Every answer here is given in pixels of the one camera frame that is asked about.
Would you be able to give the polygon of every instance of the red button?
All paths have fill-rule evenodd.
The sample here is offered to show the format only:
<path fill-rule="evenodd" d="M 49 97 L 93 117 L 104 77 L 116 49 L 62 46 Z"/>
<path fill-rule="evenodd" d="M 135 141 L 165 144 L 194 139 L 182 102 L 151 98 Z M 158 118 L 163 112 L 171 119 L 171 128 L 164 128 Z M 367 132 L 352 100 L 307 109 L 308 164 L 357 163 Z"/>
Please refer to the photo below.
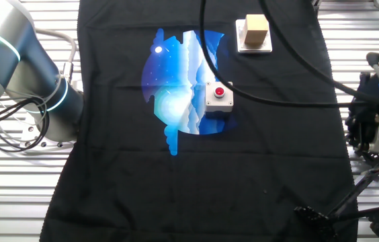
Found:
<path fill-rule="evenodd" d="M 215 96 L 216 97 L 223 97 L 225 94 L 225 90 L 222 87 L 218 87 L 215 89 Z"/>

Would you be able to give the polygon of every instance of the black cable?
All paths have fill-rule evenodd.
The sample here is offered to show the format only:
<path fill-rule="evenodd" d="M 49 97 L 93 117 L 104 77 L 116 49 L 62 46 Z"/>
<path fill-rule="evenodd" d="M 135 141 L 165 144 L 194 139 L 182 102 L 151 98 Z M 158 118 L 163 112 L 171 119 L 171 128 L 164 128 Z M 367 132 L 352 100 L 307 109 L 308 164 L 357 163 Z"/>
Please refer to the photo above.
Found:
<path fill-rule="evenodd" d="M 249 94 L 247 92 L 244 92 L 235 86 L 231 85 L 225 79 L 221 76 L 221 74 L 216 69 L 214 63 L 212 62 L 212 59 L 209 56 L 208 49 L 206 47 L 206 37 L 205 37 L 205 28 L 204 28 L 204 16 L 205 16 L 205 10 L 206 10 L 206 0 L 202 0 L 201 6 L 200 6 L 200 42 L 201 47 L 203 50 L 204 57 L 206 59 L 206 62 L 208 63 L 208 66 L 210 70 L 214 73 L 215 77 L 218 78 L 218 80 L 227 88 L 229 88 L 231 91 L 236 93 L 237 95 L 249 99 L 254 102 L 259 102 L 262 104 L 267 105 L 273 105 L 273 106 L 281 106 L 281 107 L 293 107 L 293 108 L 348 108 L 351 104 L 338 104 L 338 103 L 332 103 L 332 104 L 303 104 L 303 103 L 295 103 L 295 102 L 281 102 L 281 101 L 274 101 L 270 99 L 264 99 L 257 96 L 254 96 L 252 94 Z M 366 105 L 365 103 L 354 103 L 353 105 Z"/>
<path fill-rule="evenodd" d="M 332 78 L 324 74 L 322 71 L 314 67 L 312 64 L 310 64 L 302 55 L 298 54 L 297 51 L 291 46 L 291 44 L 285 38 L 285 35 L 282 33 L 281 29 L 275 22 L 275 19 L 271 16 L 266 0 L 259 0 L 259 4 L 263 10 L 265 17 L 267 18 L 270 25 L 272 26 L 273 31 L 275 32 L 276 36 L 279 38 L 280 42 L 284 45 L 285 49 L 309 72 L 311 72 L 313 75 L 315 75 L 319 79 L 325 81 L 326 83 L 333 85 L 335 88 L 345 92 L 346 94 L 354 96 L 358 100 L 372 103 L 372 104 L 379 104 L 379 98 L 374 97 L 372 95 L 368 95 L 366 93 L 362 93 L 360 91 L 356 91 L 350 87 L 345 86 L 344 84 L 338 81 L 333 80 Z"/>
<path fill-rule="evenodd" d="M 229 88 L 231 91 L 235 92 L 237 95 L 240 95 L 241 97 L 244 97 L 246 99 L 250 99 L 250 100 L 252 100 L 254 102 L 259 102 L 259 103 L 262 103 L 262 104 L 268 104 L 268 105 L 273 105 L 273 106 L 283 106 L 283 107 L 295 107 L 295 108 L 348 108 L 348 107 L 350 107 L 350 105 L 354 105 L 354 106 L 366 106 L 366 105 L 372 105 L 372 104 L 379 104 L 379 98 L 375 98 L 375 97 L 373 97 L 371 95 L 368 95 L 368 94 L 365 94 L 365 93 L 362 93 L 362 92 L 359 92 L 359 91 L 355 91 L 352 88 L 346 87 L 343 84 L 330 79 L 330 77 L 324 75 L 322 72 L 320 72 L 319 70 L 317 70 L 314 67 L 313 68 L 315 70 L 317 70 L 317 72 L 316 72 L 316 74 L 317 74 L 316 76 L 317 77 L 321 76 L 324 81 L 328 80 L 327 82 L 329 84 L 332 84 L 337 89 L 340 89 L 340 90 L 346 92 L 347 94 L 350 94 L 350 95 L 352 95 L 352 96 L 356 97 L 357 99 L 359 99 L 361 101 L 364 101 L 364 102 L 354 102 L 352 104 L 337 104 L 337 103 L 334 103 L 334 104 L 302 104 L 302 103 L 292 103 L 292 102 L 279 102 L 279 101 L 274 101 L 274 100 L 270 100 L 270 99 L 263 99 L 263 98 L 260 98 L 260 97 L 256 97 L 254 95 L 251 95 L 249 93 L 241 91 L 240 89 L 237 89 L 236 87 L 233 87 L 230 83 L 228 83 L 227 81 L 225 81 L 225 79 L 220 75 L 220 73 L 218 72 L 218 70 L 214 66 L 214 64 L 212 62 L 212 59 L 210 58 L 210 56 L 208 54 L 208 49 L 206 47 L 206 37 L 205 37 L 205 33 L 204 33 L 204 31 L 205 31 L 205 28 L 204 28 L 205 10 L 206 10 L 206 0 L 202 0 L 201 5 L 200 5 L 200 42 L 201 42 L 201 46 L 202 46 L 204 57 L 206 59 L 206 62 L 208 63 L 208 66 L 209 66 L 210 70 L 214 73 L 214 75 L 216 76 L 216 78 L 218 78 L 218 80 L 224 86 L 226 86 L 227 88 Z M 273 29 L 275 31 L 277 31 L 278 27 L 276 26 L 276 23 L 274 22 L 274 20 L 272 20 L 271 15 L 269 14 L 268 10 L 267 10 L 267 13 L 266 13 L 266 18 L 270 22 L 273 21 L 273 24 L 272 24 L 273 25 Z M 301 56 L 299 56 L 295 52 L 295 50 L 292 49 L 292 47 L 290 47 L 289 43 L 285 40 L 285 38 L 282 38 L 281 41 L 285 41 L 284 44 L 285 45 L 288 44 L 286 46 L 287 49 L 292 54 L 294 53 L 294 54 L 297 55 L 297 57 L 293 55 L 294 58 L 299 58 L 299 57 L 301 58 Z"/>
<path fill-rule="evenodd" d="M 361 194 L 361 192 L 366 189 L 366 187 L 372 183 L 372 181 L 374 180 L 374 178 L 376 176 L 378 176 L 379 173 L 375 173 L 375 174 L 371 174 L 371 173 L 367 173 L 364 175 L 364 178 L 362 180 L 360 180 L 358 182 L 358 184 L 355 185 L 355 187 L 352 189 L 352 191 L 350 191 L 350 193 L 348 193 L 348 195 L 346 195 L 346 197 L 344 197 L 342 199 L 342 201 L 340 201 L 340 203 L 338 203 L 329 213 L 328 213 L 328 216 L 331 216 L 333 213 L 336 213 L 339 209 L 343 208 L 343 206 L 345 206 L 346 204 L 349 204 L 350 202 L 352 202 L 352 200 L 354 199 L 353 196 L 355 196 L 355 199 L 357 198 L 357 196 L 359 196 Z"/>
<path fill-rule="evenodd" d="M 39 145 L 40 142 L 42 141 L 42 139 L 46 136 L 46 133 L 48 132 L 49 122 L 50 122 L 49 114 L 48 114 L 47 110 L 44 109 L 44 106 L 41 106 L 41 102 L 38 102 L 36 99 L 32 99 L 30 103 L 35 103 L 38 106 L 38 109 L 39 109 L 39 111 L 40 111 L 41 114 L 43 114 L 44 112 L 46 112 L 45 119 L 43 119 L 41 131 L 40 131 L 40 134 L 39 134 L 38 138 L 30 146 L 25 147 L 25 148 L 21 148 L 21 147 L 15 145 L 15 144 L 10 143 L 3 136 L 0 135 L 0 138 L 4 142 L 6 142 L 11 147 L 13 147 L 13 148 L 16 149 L 16 150 L 6 150 L 6 149 L 3 149 L 3 148 L 0 147 L 0 151 L 6 152 L 6 153 L 18 153 L 18 152 L 27 151 L 27 150 L 33 149 L 34 147 L 36 147 L 37 145 Z"/>
<path fill-rule="evenodd" d="M 22 109 L 24 106 L 26 106 L 28 104 L 31 104 L 31 103 L 36 103 L 37 104 L 38 102 L 36 101 L 36 98 L 33 97 L 33 98 L 30 98 L 30 99 L 26 99 L 26 100 L 24 100 L 22 102 L 19 102 L 19 103 L 15 104 L 15 105 L 13 105 L 13 106 L 11 106 L 9 108 L 6 108 L 5 110 L 3 110 L 3 111 L 0 112 L 0 116 L 3 115 L 3 114 L 6 114 L 6 113 L 8 113 L 8 114 L 4 115 L 3 117 L 0 117 L 0 121 L 3 121 L 6 118 L 12 116 L 18 110 Z"/>

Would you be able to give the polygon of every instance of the wire bundle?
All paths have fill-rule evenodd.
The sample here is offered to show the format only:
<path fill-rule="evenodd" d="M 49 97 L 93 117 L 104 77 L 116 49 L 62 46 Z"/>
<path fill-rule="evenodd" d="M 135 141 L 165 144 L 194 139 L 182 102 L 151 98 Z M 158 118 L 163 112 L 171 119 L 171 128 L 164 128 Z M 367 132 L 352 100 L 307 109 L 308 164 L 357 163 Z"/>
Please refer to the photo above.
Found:
<path fill-rule="evenodd" d="M 7 149 L 0 147 L 0 151 L 4 151 L 4 152 L 8 152 L 8 153 L 16 153 L 16 152 L 23 152 L 23 151 L 27 151 L 29 149 L 33 149 L 34 147 L 36 147 L 37 145 L 40 144 L 40 142 L 42 141 L 42 139 L 45 137 L 46 133 L 48 132 L 49 122 L 50 122 L 49 113 L 47 112 L 46 105 L 43 105 L 41 98 L 31 97 L 29 99 L 26 99 L 22 102 L 19 102 L 15 105 L 11 106 L 9 108 L 4 109 L 3 111 L 0 112 L 0 121 L 3 121 L 6 118 L 12 116 L 18 110 L 22 109 L 23 107 L 25 107 L 28 104 L 35 104 L 38 107 L 40 113 L 43 115 L 43 119 L 41 121 L 41 126 L 40 126 L 39 136 L 35 140 L 33 140 L 34 142 L 32 144 L 30 144 L 27 147 L 22 148 L 19 145 L 16 145 L 16 144 L 9 142 L 5 137 L 3 137 L 0 134 L 0 138 L 5 143 L 10 145 L 12 148 L 14 148 L 13 150 L 7 150 Z"/>

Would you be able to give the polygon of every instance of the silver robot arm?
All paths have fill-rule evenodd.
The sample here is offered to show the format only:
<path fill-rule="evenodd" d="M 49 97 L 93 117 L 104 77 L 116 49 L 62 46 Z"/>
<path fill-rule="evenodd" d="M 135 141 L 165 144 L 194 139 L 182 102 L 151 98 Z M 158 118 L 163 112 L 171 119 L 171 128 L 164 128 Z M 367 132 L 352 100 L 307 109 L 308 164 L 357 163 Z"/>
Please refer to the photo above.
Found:
<path fill-rule="evenodd" d="M 69 84 L 73 65 L 66 63 L 65 67 L 63 75 L 42 48 L 23 5 L 18 0 L 0 0 L 0 97 L 5 91 L 10 97 L 53 94 L 47 102 L 50 127 L 46 138 L 57 142 L 76 139 L 83 109 L 83 94 Z M 41 119 L 34 104 L 26 110 L 37 121 Z"/>

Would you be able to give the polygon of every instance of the wooden block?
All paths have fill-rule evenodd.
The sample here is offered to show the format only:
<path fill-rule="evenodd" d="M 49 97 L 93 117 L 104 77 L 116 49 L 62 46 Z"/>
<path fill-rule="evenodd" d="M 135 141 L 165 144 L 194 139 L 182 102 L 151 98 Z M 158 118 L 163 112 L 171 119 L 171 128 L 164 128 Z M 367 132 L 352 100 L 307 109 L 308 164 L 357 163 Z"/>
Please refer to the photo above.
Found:
<path fill-rule="evenodd" d="M 269 22 L 264 14 L 246 15 L 242 41 L 250 45 L 262 45 L 269 32 Z"/>

